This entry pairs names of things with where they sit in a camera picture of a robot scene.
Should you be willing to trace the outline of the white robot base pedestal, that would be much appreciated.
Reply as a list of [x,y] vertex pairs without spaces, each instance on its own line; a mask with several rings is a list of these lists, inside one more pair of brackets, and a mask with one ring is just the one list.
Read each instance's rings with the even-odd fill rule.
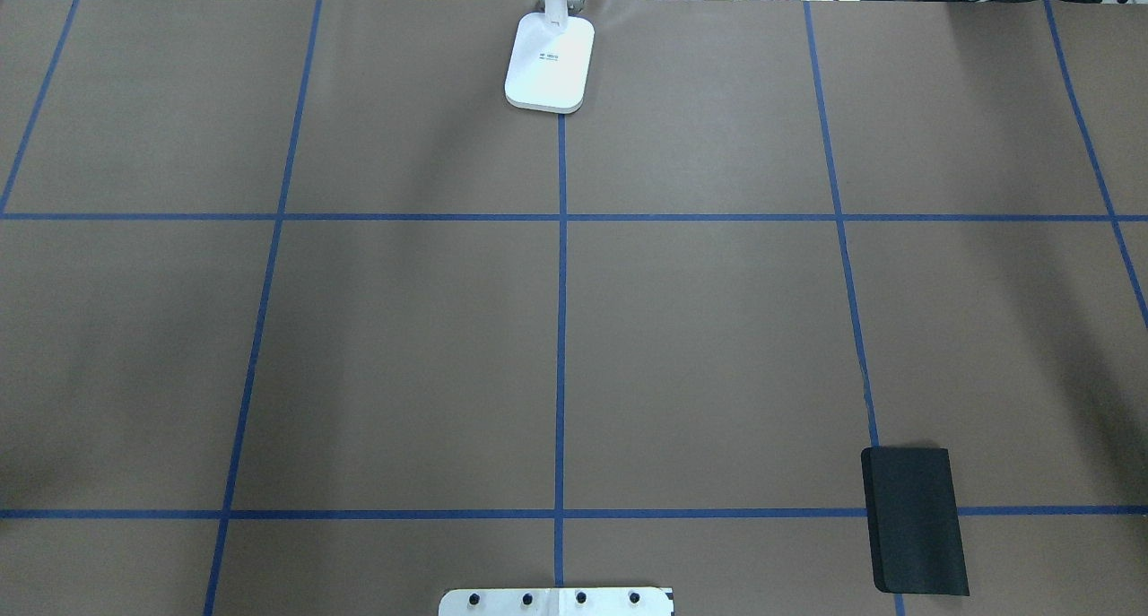
[[439,615],[674,615],[673,591],[653,586],[459,588]]

